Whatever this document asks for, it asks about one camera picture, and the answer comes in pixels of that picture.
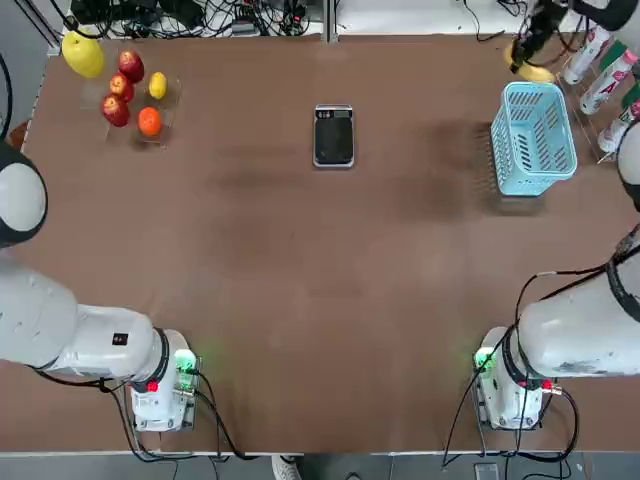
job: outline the apple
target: apple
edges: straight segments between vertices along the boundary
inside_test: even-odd
[[[133,83],[138,83],[144,77],[144,64],[140,56],[132,51],[125,50],[118,57],[118,69]]]
[[[109,90],[125,102],[133,98],[133,83],[121,73],[116,73],[109,81]]]
[[[127,102],[114,94],[107,95],[102,100],[102,114],[114,127],[124,127],[129,122]]]

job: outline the yellow lemon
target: yellow lemon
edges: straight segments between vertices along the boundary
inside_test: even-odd
[[[149,95],[160,100],[167,93],[167,77],[161,72],[156,72],[149,79]]]

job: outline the white sneaker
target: white sneaker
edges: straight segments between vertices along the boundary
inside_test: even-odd
[[[296,464],[285,462],[280,455],[273,455],[271,457],[271,466],[273,467],[273,476],[276,480],[302,480]]]

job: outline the floor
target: floor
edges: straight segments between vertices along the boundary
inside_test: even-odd
[[[350,472],[356,472],[362,480],[474,480],[476,464],[494,463],[494,459],[467,455],[443,472],[441,459],[440,456],[415,455],[311,455],[300,462],[300,470],[304,480],[344,480]],[[495,463],[499,467],[500,480],[506,478],[504,460],[498,459]],[[571,478],[575,480],[625,480],[637,478],[640,454],[575,453],[569,463],[573,472]],[[174,472],[172,463],[148,465],[129,455],[0,458],[2,480],[173,480]],[[273,479],[268,457],[249,462],[230,459],[217,465],[217,473],[218,480]],[[557,476],[559,469],[557,465],[544,466],[524,459],[509,462],[508,478],[523,480],[530,473]],[[213,466],[206,457],[182,462],[175,475],[175,480],[215,478]],[[496,477],[479,480],[496,480]]]

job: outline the basket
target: basket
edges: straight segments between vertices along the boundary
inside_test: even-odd
[[[562,91],[550,83],[507,85],[491,140],[503,195],[540,195],[578,166]]]

